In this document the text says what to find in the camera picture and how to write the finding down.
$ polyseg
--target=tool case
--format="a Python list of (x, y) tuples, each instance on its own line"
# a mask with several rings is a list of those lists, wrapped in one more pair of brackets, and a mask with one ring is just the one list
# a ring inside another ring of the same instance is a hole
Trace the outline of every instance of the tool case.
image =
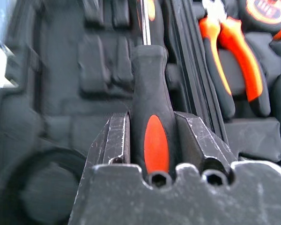
[[(281, 225), (281, 41), (245, 32), (269, 85), (268, 118), (252, 113), (235, 58), (219, 50), (236, 105), (228, 120), (202, 4), (159, 3), (177, 124), (171, 176), (145, 176), (134, 160), (137, 1), (16, 2), (5, 37), (14, 87), (0, 89), (0, 224)], [(238, 18), (236, 1), (224, 5)]]

